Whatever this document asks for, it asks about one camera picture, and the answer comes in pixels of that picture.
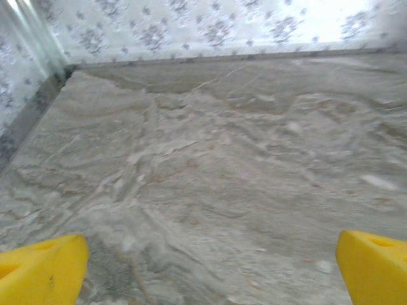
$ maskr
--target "yellow plastic piece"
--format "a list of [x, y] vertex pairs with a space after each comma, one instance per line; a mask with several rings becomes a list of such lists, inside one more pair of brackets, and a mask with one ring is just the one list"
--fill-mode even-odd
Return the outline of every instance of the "yellow plastic piece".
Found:
[[407, 242], [343, 231], [336, 260], [354, 305], [407, 304]]
[[82, 235], [0, 253], [0, 305], [75, 305], [88, 258]]

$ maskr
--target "marble veining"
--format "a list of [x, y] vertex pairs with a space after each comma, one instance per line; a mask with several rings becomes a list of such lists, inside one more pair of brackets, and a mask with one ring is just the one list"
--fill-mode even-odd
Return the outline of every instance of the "marble veining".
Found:
[[84, 234], [78, 304], [350, 304], [339, 232], [407, 239], [406, 64], [76, 71], [0, 179], [0, 250]]

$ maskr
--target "floral wallpaper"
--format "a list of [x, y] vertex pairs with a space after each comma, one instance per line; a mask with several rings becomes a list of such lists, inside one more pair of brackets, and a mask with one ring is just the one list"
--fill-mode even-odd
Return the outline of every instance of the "floral wallpaper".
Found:
[[0, 134], [45, 79], [24, 43], [0, 22]]
[[68, 62], [384, 48], [403, 0], [35, 0]]

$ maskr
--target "gray marble surface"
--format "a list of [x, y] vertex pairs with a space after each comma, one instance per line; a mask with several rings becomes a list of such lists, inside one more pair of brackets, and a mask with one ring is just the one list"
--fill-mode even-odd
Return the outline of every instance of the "gray marble surface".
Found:
[[407, 240], [407, 56], [76, 71], [0, 179], [0, 250], [81, 233], [78, 304], [350, 304]]

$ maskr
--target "marble countertop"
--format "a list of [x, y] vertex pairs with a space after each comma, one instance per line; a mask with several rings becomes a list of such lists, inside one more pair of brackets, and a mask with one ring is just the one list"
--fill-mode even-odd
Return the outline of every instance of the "marble countertop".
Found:
[[350, 304], [343, 229], [407, 239], [407, 57], [76, 71], [0, 179], [0, 250], [67, 233], [78, 304]]

